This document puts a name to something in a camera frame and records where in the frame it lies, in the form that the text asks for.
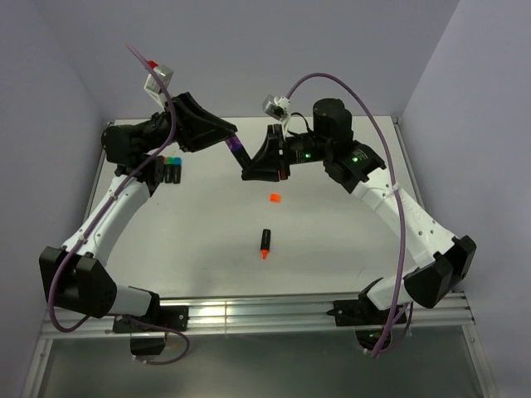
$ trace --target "marker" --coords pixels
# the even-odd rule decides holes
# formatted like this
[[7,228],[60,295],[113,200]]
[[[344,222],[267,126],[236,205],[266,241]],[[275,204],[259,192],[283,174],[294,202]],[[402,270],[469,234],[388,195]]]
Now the marker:
[[260,244],[260,251],[262,252],[262,259],[266,259],[269,254],[269,248],[271,244],[271,230],[262,231],[262,242]]
[[181,183],[181,172],[182,172],[181,165],[183,164],[183,160],[181,158],[173,158],[172,164],[173,164],[173,183],[180,184]]
[[164,182],[167,184],[173,180],[173,160],[168,157],[164,159]]

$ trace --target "orange highlighter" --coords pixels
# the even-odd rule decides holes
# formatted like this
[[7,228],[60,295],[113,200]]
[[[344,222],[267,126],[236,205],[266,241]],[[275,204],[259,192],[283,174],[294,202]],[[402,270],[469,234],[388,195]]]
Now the orange highlighter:
[[262,242],[260,244],[260,251],[262,252],[262,259],[266,259],[269,254],[269,248],[271,244],[271,230],[262,231]]

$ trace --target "black marker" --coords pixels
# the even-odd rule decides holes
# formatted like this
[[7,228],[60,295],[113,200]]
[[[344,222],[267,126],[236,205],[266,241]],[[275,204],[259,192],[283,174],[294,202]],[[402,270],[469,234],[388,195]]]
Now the black marker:
[[164,159],[164,182],[169,184],[173,180],[173,165],[171,158]]
[[173,158],[172,164],[173,164],[173,183],[180,184],[183,160],[181,158]]

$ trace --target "metal frame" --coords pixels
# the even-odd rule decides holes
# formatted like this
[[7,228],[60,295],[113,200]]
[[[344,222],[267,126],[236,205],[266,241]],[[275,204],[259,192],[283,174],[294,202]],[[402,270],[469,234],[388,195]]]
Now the metal frame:
[[[415,196],[422,205],[418,190],[417,180],[412,171],[412,166],[404,147],[398,121],[393,120],[398,142],[406,160],[407,170],[410,174]],[[85,219],[89,215],[92,201],[94,200],[95,187],[100,177],[105,156],[102,151],[95,175],[95,183],[90,193],[90,198],[85,212]],[[271,333],[271,332],[315,332],[344,330],[335,326],[334,318],[327,316],[326,312],[333,307],[333,301],[339,299],[355,299],[355,293],[344,294],[303,294],[287,296],[255,296],[232,298],[165,298],[162,305],[188,305],[189,317],[187,335],[205,334],[238,334],[238,333]],[[71,326],[80,319],[78,313],[57,309],[57,318],[65,326]],[[157,337],[160,332],[144,332],[132,334],[112,333],[112,317],[102,319],[92,318],[74,333],[61,333],[53,328],[48,314],[46,314],[37,348],[32,364],[27,375],[23,398],[36,398],[41,388],[45,374],[48,357],[54,339],[95,338],[95,337]],[[465,340],[470,350],[470,356],[478,376],[484,397],[497,398],[499,393],[494,383],[494,378],[480,344],[475,328],[475,320],[470,311],[470,306],[464,293],[448,294],[434,309],[417,307],[413,313],[412,326],[417,327],[443,327],[462,326]],[[364,330],[380,328],[374,327],[349,328]]]
[[[162,306],[189,306],[188,336],[206,334],[248,334],[272,332],[324,332],[338,330],[334,317],[326,312],[334,308],[334,300],[355,299],[356,294],[304,294],[290,296],[257,296],[240,298],[163,299]],[[78,313],[56,310],[57,319],[65,327],[80,320]],[[156,337],[161,332],[131,334],[112,333],[113,317],[92,318],[74,333],[58,332],[45,317],[41,329],[43,339],[96,337]],[[448,294],[434,309],[418,308],[413,312],[412,326],[440,327],[473,325],[474,319],[463,293]],[[379,329],[382,325],[352,327],[355,330]]]
[[472,359],[483,397],[499,398],[498,388],[490,370],[487,356],[481,345],[480,336],[475,324],[463,326],[463,334],[465,335],[466,345],[470,352],[470,358]]

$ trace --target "black bracket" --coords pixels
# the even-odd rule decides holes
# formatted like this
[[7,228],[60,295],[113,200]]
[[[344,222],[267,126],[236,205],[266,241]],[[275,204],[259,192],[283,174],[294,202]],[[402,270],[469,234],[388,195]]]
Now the black bracket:
[[[383,325],[389,316],[389,310],[378,309],[368,298],[368,291],[380,280],[377,279],[367,286],[354,300],[336,300],[334,309],[330,309],[326,314],[335,317],[335,326],[372,326]],[[403,314],[397,323],[406,323],[406,314]]]
[[[149,318],[139,318],[139,320],[146,323],[153,322],[153,320]],[[177,330],[179,332],[185,332],[188,326],[188,306],[175,305],[160,307],[157,312],[155,325]],[[114,319],[113,332],[118,334],[130,334],[139,332],[157,332],[157,330],[140,326],[137,323],[131,322],[131,319],[125,316]],[[131,354],[137,357],[160,355],[165,346],[166,337],[132,337],[129,341]]]
[[368,175],[378,167],[385,169],[385,162],[368,145],[356,140],[348,153],[340,155],[329,151],[324,160],[324,170],[348,193],[352,193],[359,182],[367,182]]
[[[139,318],[140,321],[151,323],[152,321]],[[158,311],[156,326],[163,328],[169,328],[177,330],[179,332],[185,332],[188,326],[188,306],[176,305],[161,307]],[[113,324],[114,333],[142,333],[142,332],[157,332],[152,328],[145,328],[137,323],[131,322],[131,319],[127,316],[117,317],[114,319]]]
[[469,236],[452,240],[454,245],[446,253],[433,255],[433,263],[404,276],[404,288],[422,307],[434,308],[468,273],[475,242]]
[[[39,257],[42,285],[46,301],[50,299],[51,282],[68,252],[46,247]],[[72,255],[59,278],[55,305],[77,313],[102,318],[113,306],[117,287],[105,267],[92,255]]]
[[[148,158],[148,155],[141,155],[142,162]],[[136,167],[126,167],[118,165],[114,174],[116,177],[129,175]],[[157,156],[152,162],[148,163],[135,176],[138,182],[145,182],[149,189],[149,195],[152,197],[158,185],[164,181],[164,158]]]
[[[335,317],[335,326],[371,326],[383,325],[389,316],[389,310],[377,311],[369,316],[364,315],[360,300],[336,300],[334,309],[330,309],[326,314]],[[403,314],[397,323],[406,323],[406,314]]]

